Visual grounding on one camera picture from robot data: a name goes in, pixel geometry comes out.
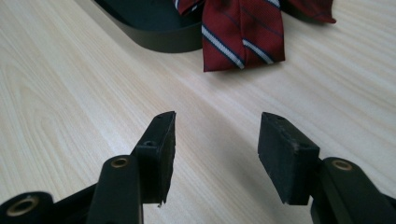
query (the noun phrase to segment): tabletop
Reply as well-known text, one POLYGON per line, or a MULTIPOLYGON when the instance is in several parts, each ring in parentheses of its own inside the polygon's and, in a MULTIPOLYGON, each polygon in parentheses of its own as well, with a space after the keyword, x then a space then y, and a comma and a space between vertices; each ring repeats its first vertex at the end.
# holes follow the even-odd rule
POLYGON ((0 0, 0 203, 90 186, 166 111, 177 113, 174 174, 167 203, 144 205, 146 223, 312 223, 260 163, 264 111, 396 197, 395 11, 334 0, 335 25, 283 13, 285 62, 204 73, 201 49, 144 49, 91 0, 0 0))

